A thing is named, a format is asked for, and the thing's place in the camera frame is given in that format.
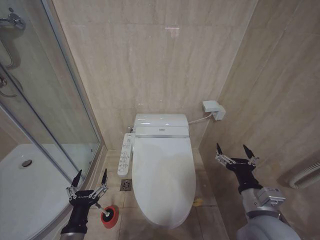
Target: shower drain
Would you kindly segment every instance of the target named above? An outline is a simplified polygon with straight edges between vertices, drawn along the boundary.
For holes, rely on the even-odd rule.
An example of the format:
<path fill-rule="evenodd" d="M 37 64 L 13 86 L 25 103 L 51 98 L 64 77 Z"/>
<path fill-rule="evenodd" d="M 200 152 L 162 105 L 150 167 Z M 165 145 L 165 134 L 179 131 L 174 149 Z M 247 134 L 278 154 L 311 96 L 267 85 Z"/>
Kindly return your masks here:
<path fill-rule="evenodd" d="M 132 188 L 132 179 L 122 179 L 120 191 L 131 191 Z"/>
<path fill-rule="evenodd" d="M 26 168 L 26 167 L 29 167 L 31 164 L 32 164 L 32 160 L 28 159 L 28 160 L 23 161 L 23 163 L 21 163 L 21 166 Z"/>

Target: shower faucet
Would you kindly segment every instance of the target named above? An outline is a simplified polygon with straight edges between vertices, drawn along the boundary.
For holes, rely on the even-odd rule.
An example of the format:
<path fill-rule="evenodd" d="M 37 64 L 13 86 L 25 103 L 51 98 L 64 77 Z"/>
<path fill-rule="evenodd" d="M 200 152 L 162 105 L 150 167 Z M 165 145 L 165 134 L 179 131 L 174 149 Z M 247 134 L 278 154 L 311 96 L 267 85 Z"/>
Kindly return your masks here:
<path fill-rule="evenodd" d="M 13 25 L 14 27 L 24 30 L 26 28 L 26 22 L 17 14 L 11 12 L 7 18 L 0 17 L 0 26 L 5 24 Z"/>

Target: yellow object on floor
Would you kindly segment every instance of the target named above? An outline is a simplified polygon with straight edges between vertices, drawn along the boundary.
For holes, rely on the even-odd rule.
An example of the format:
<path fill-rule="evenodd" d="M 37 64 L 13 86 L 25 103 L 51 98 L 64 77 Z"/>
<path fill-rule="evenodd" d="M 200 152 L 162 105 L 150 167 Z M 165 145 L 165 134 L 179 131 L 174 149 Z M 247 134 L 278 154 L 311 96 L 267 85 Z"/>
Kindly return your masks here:
<path fill-rule="evenodd" d="M 202 198 L 197 198 L 197 199 L 195 199 L 194 201 L 193 201 L 193 206 L 194 207 L 199 207 L 199 206 L 201 206 L 202 205 L 202 203 L 203 203 L 204 201 L 203 201 L 203 199 Z"/>

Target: bidet toilet seat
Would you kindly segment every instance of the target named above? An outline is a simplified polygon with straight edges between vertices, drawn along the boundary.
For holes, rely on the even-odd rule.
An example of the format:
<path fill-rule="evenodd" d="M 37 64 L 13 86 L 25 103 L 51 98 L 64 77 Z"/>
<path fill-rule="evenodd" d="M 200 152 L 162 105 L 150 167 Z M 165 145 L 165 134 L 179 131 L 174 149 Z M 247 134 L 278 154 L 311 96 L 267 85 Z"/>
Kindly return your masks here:
<path fill-rule="evenodd" d="M 133 151 L 133 191 L 144 216 L 157 226 L 179 226 L 196 191 L 190 138 L 136 137 Z"/>

